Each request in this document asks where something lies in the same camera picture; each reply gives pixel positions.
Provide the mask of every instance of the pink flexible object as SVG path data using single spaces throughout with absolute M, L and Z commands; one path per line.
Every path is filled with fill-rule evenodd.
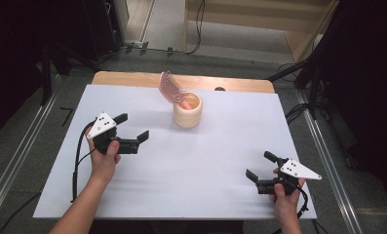
M 185 109 L 192 109 L 190 104 L 184 99 L 183 92 L 181 91 L 178 83 L 173 79 L 170 71 L 162 72 L 160 76 L 159 90 L 170 103 L 181 103 Z

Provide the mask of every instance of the white tabletop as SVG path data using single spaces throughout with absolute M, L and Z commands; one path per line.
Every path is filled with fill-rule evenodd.
M 201 123 L 183 129 L 173 107 L 158 89 L 87 86 L 58 153 L 34 217 L 61 217 L 71 205 L 72 173 L 78 138 L 102 111 L 128 113 L 117 136 L 136 138 L 150 131 L 138 154 L 122 155 L 96 217 L 131 219 L 274 218 L 268 195 L 257 194 L 246 169 L 260 179 L 275 177 L 277 167 L 263 157 L 270 151 L 298 160 L 290 130 L 275 94 L 191 91 L 204 103 Z M 88 153 L 84 141 L 81 154 Z M 78 192 L 91 171 L 90 158 L 79 167 Z M 307 185 L 308 208 L 316 218 Z

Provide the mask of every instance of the forearm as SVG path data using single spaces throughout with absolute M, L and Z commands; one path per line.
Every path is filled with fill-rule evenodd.
M 89 233 L 106 184 L 90 178 L 68 211 L 50 233 Z
M 281 223 L 281 230 L 283 234 L 301 234 L 299 220 L 296 218 L 290 218 L 286 223 Z

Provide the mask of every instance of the cable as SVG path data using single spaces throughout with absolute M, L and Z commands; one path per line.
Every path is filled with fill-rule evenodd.
M 294 108 L 292 108 L 290 110 L 290 112 L 288 112 L 288 114 L 285 115 L 285 118 L 287 119 L 288 125 L 294 119 L 296 119 L 304 110 L 306 110 L 308 108 L 309 108 L 309 104 L 308 103 L 301 103 L 301 104 L 296 105 Z
M 84 134 L 86 133 L 86 130 L 92 126 L 96 122 L 93 121 L 84 128 L 83 132 L 81 132 L 80 138 L 78 140 L 78 146 L 77 146 L 77 152 L 75 154 L 75 167 L 74 167 L 74 173 L 72 174 L 72 200 L 71 203 L 74 202 L 74 200 L 77 198 L 77 181 L 78 181 L 78 165 L 80 165 L 80 150 L 81 150 L 81 142 L 83 141 Z
M 326 83 L 323 80 L 320 80 L 318 83 L 318 90 L 317 90 L 317 101 L 315 103 L 315 107 L 318 107 L 320 109 L 320 114 L 327 120 L 329 121 L 330 117 L 327 111 L 327 105 L 329 104 L 329 99 L 327 98 L 325 94 L 325 89 L 326 89 Z
M 295 63 L 284 63 L 284 64 L 280 65 L 280 66 L 276 69 L 276 72 L 278 73 L 279 70 L 280 70 L 283 66 L 285 66 L 285 65 L 295 65 Z M 286 82 L 293 82 L 292 80 L 287 80 L 287 79 L 285 79 L 285 77 L 281 77 L 281 79 L 284 80 L 284 81 L 286 81 Z
M 318 227 L 320 227 L 325 233 L 329 234 L 327 232 L 327 230 L 317 220 L 312 219 L 312 222 L 314 223 L 314 225 L 316 227 L 315 229 L 317 230 L 317 233 L 319 233 Z
M 80 165 L 81 161 L 83 161 L 83 159 L 87 158 L 87 156 L 89 156 L 91 153 L 93 153 L 96 149 L 94 148 L 92 151 L 90 151 L 88 154 L 84 155 L 80 161 L 78 161 L 78 166 Z
M 197 15 L 196 15 L 196 30 L 197 30 L 198 40 L 196 43 L 196 47 L 192 51 L 180 52 L 180 51 L 170 51 L 170 50 L 161 50 L 161 49 L 137 48 L 137 47 L 130 46 L 130 47 L 124 47 L 122 50 L 119 50 L 118 52 L 112 53 L 110 55 L 121 53 L 123 51 L 130 52 L 131 50 L 166 52 L 166 53 L 180 54 L 180 55 L 191 55 L 195 53 L 197 50 L 200 49 L 200 44 L 202 43 L 202 22 L 203 22 L 203 15 L 205 14 L 205 6 L 206 6 L 206 1 L 202 0 L 202 3 L 200 4 L 199 10 L 197 11 Z
M 302 207 L 300 208 L 299 212 L 297 213 L 297 218 L 299 219 L 303 215 L 304 212 L 309 211 L 309 209 L 308 209 L 308 195 L 300 187 L 300 184 L 295 186 L 293 183 L 291 183 L 291 182 L 289 182 L 287 180 L 282 180 L 282 183 L 285 183 L 286 185 L 294 187 L 295 189 L 299 190 L 299 192 L 302 194 L 302 197 L 303 197 L 304 201 L 303 201 Z M 281 228 L 279 228 L 278 230 L 274 231 L 272 234 L 279 234 L 279 233 L 282 233 L 282 229 Z
M 4 223 L 4 225 L 1 227 L 0 229 L 0 234 L 4 233 L 5 229 L 7 228 L 7 226 L 10 224 L 10 222 L 12 221 L 12 219 L 14 219 L 14 217 L 20 212 L 22 211 L 26 206 L 28 206 L 32 201 L 34 201 L 37 197 L 39 197 L 40 195 L 42 194 L 42 188 L 40 189 L 39 192 L 37 192 L 34 196 L 32 196 L 31 198 L 28 199 L 28 201 L 26 201 L 24 204 L 22 204 L 22 206 L 20 206 L 8 219 L 7 221 Z

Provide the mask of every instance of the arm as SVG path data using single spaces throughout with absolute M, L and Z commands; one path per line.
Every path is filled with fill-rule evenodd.
M 95 148 L 92 140 L 89 140 L 89 146 L 90 150 Z M 113 140 L 105 156 L 98 150 L 92 153 L 93 169 L 87 185 L 50 233 L 89 233 L 102 193 L 114 176 L 115 165 L 121 159 L 117 154 L 118 149 L 119 142 Z
M 299 184 L 303 185 L 305 179 L 300 178 Z M 294 190 L 290 196 L 285 194 L 284 186 L 281 183 L 275 184 L 275 194 L 270 199 L 275 202 L 275 217 L 279 221 L 283 234 L 302 233 L 297 218 L 297 202 L 299 201 L 299 190 Z

